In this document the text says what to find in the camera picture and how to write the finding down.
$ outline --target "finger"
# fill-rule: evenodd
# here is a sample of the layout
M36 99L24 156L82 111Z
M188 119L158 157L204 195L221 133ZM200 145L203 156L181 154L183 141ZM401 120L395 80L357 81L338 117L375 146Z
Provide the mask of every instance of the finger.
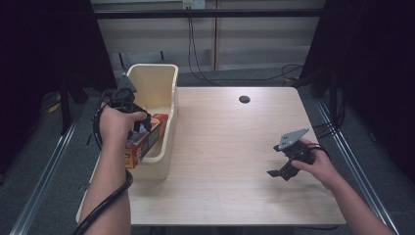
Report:
M300 138L300 142L302 142L304 145L307 145L307 146L313 146L313 144L314 144L313 142L311 142L307 139L304 139L304 138Z
M147 118L147 114L144 112L135 112L132 114L128 114L134 121L136 120L143 120Z
M302 170L305 170L307 172L310 172L311 168L312 168L311 164L306 164L306 163L303 163L303 162L300 162L300 161L297 161L297 160L292 160L291 165L295 168L302 169Z

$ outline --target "gray floor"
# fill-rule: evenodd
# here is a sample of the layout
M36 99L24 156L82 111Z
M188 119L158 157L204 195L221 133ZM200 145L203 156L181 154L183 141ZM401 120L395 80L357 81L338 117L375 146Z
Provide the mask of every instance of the gray floor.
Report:
M221 86L282 86L283 77L278 69L206 71L205 76ZM298 76L300 70L287 76ZM179 86L213 86L205 78L191 73L180 73ZM97 160L99 151L91 135L91 118L98 98L87 91L90 99L83 106L71 104L73 117L80 114L75 132L53 174L40 207L29 222L27 234L70 234L76 226L75 214L82 200L85 184ZM310 95L308 86L299 88L299 94L313 125L323 119L317 109L316 100ZM30 139L6 173L5 184L0 186L0 234L8 234L18 219L31 192L52 156L60 138L62 127L60 110L52 114L42 113ZM370 129L351 106L346 108L346 119L341 128L346 141L361 163L365 173L381 200L391 213L400 234L415 231L415 187L389 159L386 149L373 142ZM344 178L361 194L359 186L343 159L331 136L319 139L332 156L332 161ZM156 227L153 232L164 229L165 234L351 234L346 225L335 230L313 230L293 227ZM133 227L132 234L149 234L150 227Z

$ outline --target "wall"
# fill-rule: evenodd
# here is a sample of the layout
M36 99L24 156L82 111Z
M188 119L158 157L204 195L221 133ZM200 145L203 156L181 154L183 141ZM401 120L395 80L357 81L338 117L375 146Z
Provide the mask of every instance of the wall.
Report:
M171 0L92 3L95 10L182 9L181 1ZM321 9L323 5L324 0L206 1L207 9ZM230 70L303 64L318 18L192 19L192 23L201 67ZM163 51L181 55L175 58L183 59L175 63L179 67L187 64L188 19L99 20L99 26L114 63L117 53L134 61L134 56Z

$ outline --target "metal rail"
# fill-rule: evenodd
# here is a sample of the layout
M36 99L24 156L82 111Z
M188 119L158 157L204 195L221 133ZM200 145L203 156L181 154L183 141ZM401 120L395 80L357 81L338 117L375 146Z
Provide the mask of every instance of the metal rail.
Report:
M360 166L353 151L347 144L342 133L338 129L335 129L335 127L333 126L330 120L330 113L329 113L327 106L323 102L318 102L317 106L322 117L326 121L328 127L331 129L333 133L332 134L333 138L335 139L340 151L342 152L342 155L345 158L346 163L351 170L351 173L356 179L357 184L359 185L359 188L362 191L367 204L372 209L372 211L375 213L375 215L378 218L380 218L385 225L387 225L397 235L399 235L399 232L397 231L397 228L392 221L392 217L390 213L388 212L384 203L379 198L376 191L373 189L372 184L369 182L369 179L366 177L366 174L364 173L362 167Z
M81 106L79 111L77 112L77 115L72 125L69 127L67 134L62 135L59 139L59 142L52 154L51 159L49 160L49 163L47 163L45 169L43 170L43 173L39 181L37 182L36 187L34 188L30 198L25 204L21 214L19 215L18 220L13 226L10 235L23 235L27 233L46 195L46 190L48 189L52 181L53 175L56 171L56 168L59 165L59 162L61 161L62 155L64 154L65 149L67 148L67 145L73 135L73 132L75 131L76 124L82 114L82 110L83 106Z
M296 18L321 17L322 9L263 9L263 10L97 10L93 13L55 12L46 17L110 19L168 19L168 18ZM339 13L324 13L337 16Z

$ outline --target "human arm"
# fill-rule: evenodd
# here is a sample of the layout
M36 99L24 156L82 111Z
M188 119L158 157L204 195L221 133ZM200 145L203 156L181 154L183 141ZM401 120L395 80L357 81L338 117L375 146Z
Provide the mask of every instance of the human arm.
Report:
M300 141L312 144L305 139ZM315 157L314 164L292 161L292 166L311 173L332 192L353 234L394 234L337 172L324 151L312 150L311 154Z
M100 160L81 209L79 223L125 180L124 148L128 131L144 113L124 114L105 107L100 118L103 140ZM130 234L131 218L128 192L125 191L92 223L85 234Z

